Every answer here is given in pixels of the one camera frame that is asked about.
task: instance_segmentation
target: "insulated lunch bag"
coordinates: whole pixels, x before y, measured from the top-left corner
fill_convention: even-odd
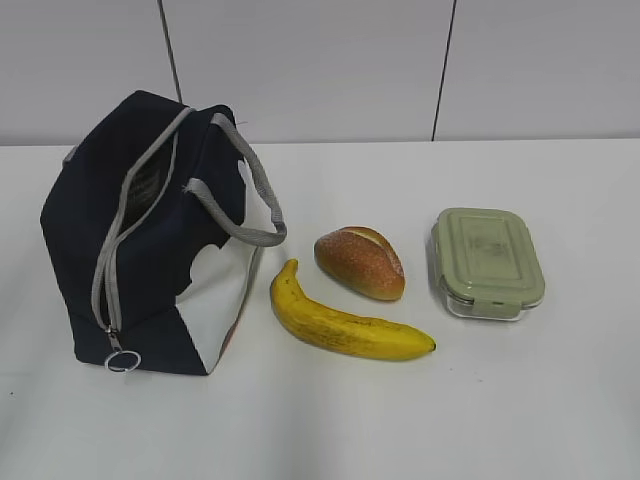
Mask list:
[[[195,111],[139,91],[64,160],[40,221],[81,362],[215,367],[261,247],[286,237],[234,122],[223,105]],[[260,224],[254,185],[275,228]]]

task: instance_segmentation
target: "gray zipper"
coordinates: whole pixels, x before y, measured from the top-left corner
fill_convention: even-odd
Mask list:
[[[108,335],[109,342],[113,348],[114,353],[107,357],[107,360],[105,361],[105,366],[113,371],[128,371],[135,368],[133,367],[129,369],[115,370],[109,367],[108,362],[113,358],[114,355],[117,355],[118,353],[128,352],[135,354],[138,357],[137,363],[140,363],[140,356],[137,353],[122,350],[117,337],[118,332],[120,332],[122,329],[122,315],[120,311],[120,299],[118,293],[118,280],[116,271],[118,245],[120,245],[123,240],[125,240],[136,228],[138,228],[142,224],[142,222],[149,216],[151,211],[154,209],[154,207],[157,205],[164,192],[166,191],[169,181],[171,180],[175,165],[175,155],[178,144],[177,129],[180,126],[180,123],[182,123],[182,121],[192,111],[192,108],[184,108],[167,126],[167,128],[165,128],[165,130],[158,136],[158,138],[156,138],[156,140],[149,146],[149,148],[140,156],[140,158],[136,160],[134,165],[127,172],[120,191],[118,210],[116,211],[115,217],[111,223],[111,226],[109,227],[109,231],[107,232],[104,243],[100,250],[100,254],[98,255],[96,269],[93,276],[93,283],[91,286],[91,309],[95,316],[96,322],[98,323],[98,326]],[[127,209],[127,196],[133,179],[140,171],[140,169],[149,161],[153,154],[156,153],[158,149],[172,135],[174,138],[171,153],[171,162],[167,177],[159,195],[156,197],[153,204],[147,209],[147,211],[133,225],[127,228],[127,230],[125,230],[124,232],[119,233],[124,221],[124,216]],[[109,318],[106,319],[107,321],[102,318],[102,312],[100,308],[101,293],[103,288],[107,300],[107,309],[109,314]]]

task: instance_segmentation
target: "glass food container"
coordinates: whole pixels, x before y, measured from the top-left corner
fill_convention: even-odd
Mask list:
[[[527,226],[503,210],[450,208],[433,227],[435,281],[459,317],[519,320],[545,283]]]

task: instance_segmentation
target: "wall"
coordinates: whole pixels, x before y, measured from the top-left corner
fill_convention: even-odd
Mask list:
[[[253,142],[640,136],[635,0],[164,7],[184,102],[229,104]],[[136,89],[176,96],[153,0],[4,0],[0,62],[0,145],[75,143]]]

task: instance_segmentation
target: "yellow banana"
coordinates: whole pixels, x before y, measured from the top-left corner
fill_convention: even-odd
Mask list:
[[[426,333],[381,318],[359,317],[307,298],[290,259],[271,284],[271,301],[282,325],[300,340],[334,352],[379,360],[410,360],[436,348]]]

